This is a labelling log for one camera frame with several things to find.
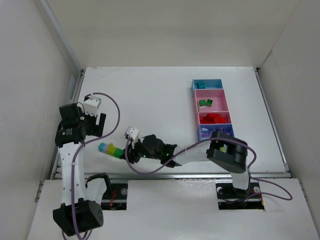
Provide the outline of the long multicolour lego stack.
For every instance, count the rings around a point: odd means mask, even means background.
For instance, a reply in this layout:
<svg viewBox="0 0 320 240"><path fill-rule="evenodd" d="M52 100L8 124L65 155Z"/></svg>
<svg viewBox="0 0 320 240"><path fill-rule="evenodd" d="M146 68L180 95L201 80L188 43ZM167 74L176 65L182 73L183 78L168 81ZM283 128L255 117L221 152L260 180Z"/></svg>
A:
<svg viewBox="0 0 320 240"><path fill-rule="evenodd" d="M101 153L107 154L109 156L115 157L117 159L124 158L124 150L115 147L112 143L100 143L98 146L98 150Z"/></svg>

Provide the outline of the green lego brick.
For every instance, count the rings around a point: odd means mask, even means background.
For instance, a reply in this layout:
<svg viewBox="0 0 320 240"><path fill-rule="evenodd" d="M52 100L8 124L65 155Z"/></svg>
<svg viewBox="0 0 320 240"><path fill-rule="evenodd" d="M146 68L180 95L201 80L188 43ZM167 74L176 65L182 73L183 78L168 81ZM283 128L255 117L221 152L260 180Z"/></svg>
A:
<svg viewBox="0 0 320 240"><path fill-rule="evenodd" d="M211 107L212 104L213 104L213 100L212 100L212 99L207 99L207 101L206 101L206 106L207 106L207 107Z"/></svg>
<svg viewBox="0 0 320 240"><path fill-rule="evenodd" d="M199 103L199 107L200 107L200 108L204 108L204 107L206 107L206 105L207 105L207 102L206 102L206 100L204 100L204 99L200 100L198 103Z"/></svg>

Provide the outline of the blue and pink sorting tray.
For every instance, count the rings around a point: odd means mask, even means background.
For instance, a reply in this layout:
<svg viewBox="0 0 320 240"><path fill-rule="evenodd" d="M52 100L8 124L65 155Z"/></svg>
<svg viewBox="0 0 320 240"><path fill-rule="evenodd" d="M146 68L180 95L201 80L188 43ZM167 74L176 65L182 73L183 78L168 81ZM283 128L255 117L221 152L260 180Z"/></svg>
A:
<svg viewBox="0 0 320 240"><path fill-rule="evenodd" d="M205 89L196 89L195 83L203 81L205 82ZM234 136L234 130L232 126L231 115L229 112L225 90L221 79L193 79L191 84L192 100L195 112L195 121L197 128L198 140L204 140L208 138L201 137L201 129L216 129L224 128L230 132L229 136ZM211 99L213 100L212 106L200 107L199 101ZM223 124L201 124L200 116L206 116L207 114L220 114L226 118L226 123Z"/></svg>

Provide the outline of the red and lime lego stack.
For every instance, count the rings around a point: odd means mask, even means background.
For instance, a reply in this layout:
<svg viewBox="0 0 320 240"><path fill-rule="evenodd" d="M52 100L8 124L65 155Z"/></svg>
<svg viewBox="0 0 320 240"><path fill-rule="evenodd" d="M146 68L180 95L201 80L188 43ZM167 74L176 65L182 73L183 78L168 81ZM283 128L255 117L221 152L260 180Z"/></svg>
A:
<svg viewBox="0 0 320 240"><path fill-rule="evenodd" d="M225 124L226 118L218 113L208 113L205 116L200 116L199 121L201 124Z"/></svg>

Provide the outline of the turquoise lego bricks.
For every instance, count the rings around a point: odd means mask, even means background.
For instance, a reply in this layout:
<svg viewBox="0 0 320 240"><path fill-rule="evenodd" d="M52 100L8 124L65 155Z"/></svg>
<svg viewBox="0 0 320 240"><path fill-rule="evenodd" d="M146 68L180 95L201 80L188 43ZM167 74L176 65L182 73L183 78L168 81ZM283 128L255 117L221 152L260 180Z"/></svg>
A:
<svg viewBox="0 0 320 240"><path fill-rule="evenodd" d="M195 88L196 89L205 89L206 88L205 82L204 81L197 81L195 83Z"/></svg>

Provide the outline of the lime lego brick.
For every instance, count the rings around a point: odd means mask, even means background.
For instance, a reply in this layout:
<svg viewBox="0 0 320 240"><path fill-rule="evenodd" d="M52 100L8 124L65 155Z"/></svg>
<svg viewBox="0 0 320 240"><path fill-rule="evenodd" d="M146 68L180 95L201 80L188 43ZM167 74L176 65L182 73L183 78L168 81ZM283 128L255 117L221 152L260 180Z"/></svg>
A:
<svg viewBox="0 0 320 240"><path fill-rule="evenodd" d="M225 153L226 153L226 152L227 152L227 147L226 147L226 146L221 147L221 148L220 148L220 151L222 151L222 152L225 152Z"/></svg>

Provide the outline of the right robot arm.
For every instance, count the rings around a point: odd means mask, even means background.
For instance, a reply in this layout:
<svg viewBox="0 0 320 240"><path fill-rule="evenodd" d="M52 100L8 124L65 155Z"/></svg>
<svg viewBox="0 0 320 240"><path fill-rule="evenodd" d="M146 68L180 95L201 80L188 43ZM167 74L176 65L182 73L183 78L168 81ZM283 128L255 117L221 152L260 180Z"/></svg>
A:
<svg viewBox="0 0 320 240"><path fill-rule="evenodd" d="M175 168L189 163L212 162L231 175L232 187L245 193L250 187L249 167L247 165L248 144L222 132L214 132L211 137L188 147L164 143L154 134L143 139L128 135L124 153L130 168L141 158L159 160L164 167Z"/></svg>

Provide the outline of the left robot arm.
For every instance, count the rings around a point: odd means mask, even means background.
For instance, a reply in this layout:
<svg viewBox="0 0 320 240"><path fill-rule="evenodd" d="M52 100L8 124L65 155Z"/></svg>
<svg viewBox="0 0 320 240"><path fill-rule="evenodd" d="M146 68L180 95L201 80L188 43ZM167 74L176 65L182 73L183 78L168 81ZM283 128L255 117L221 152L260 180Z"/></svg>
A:
<svg viewBox="0 0 320 240"><path fill-rule="evenodd" d="M100 101L70 103L59 107L61 121L55 144L61 160L62 197L59 208L52 211L62 235L89 238L92 231L104 224L102 198L111 183L106 173L85 179L82 148L86 136L101 137L106 114L98 113Z"/></svg>

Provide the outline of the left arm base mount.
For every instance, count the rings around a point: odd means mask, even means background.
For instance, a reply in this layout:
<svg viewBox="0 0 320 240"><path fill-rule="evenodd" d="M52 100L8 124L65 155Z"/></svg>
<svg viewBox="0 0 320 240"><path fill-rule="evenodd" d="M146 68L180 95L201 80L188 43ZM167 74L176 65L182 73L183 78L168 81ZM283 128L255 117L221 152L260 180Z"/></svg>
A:
<svg viewBox="0 0 320 240"><path fill-rule="evenodd" d="M110 190L107 190L102 197L102 210L125 211L127 209L127 196L127 183L112 183Z"/></svg>

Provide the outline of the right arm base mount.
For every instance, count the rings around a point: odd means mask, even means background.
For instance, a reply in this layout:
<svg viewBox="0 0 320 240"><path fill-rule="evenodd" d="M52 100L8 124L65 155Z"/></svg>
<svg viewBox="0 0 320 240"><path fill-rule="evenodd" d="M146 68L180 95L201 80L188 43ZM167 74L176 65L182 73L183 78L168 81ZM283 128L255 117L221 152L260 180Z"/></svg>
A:
<svg viewBox="0 0 320 240"><path fill-rule="evenodd" d="M215 186L219 210L265 209L262 195L254 195L261 190L257 182L251 183L247 190L236 189L230 182L217 183Z"/></svg>

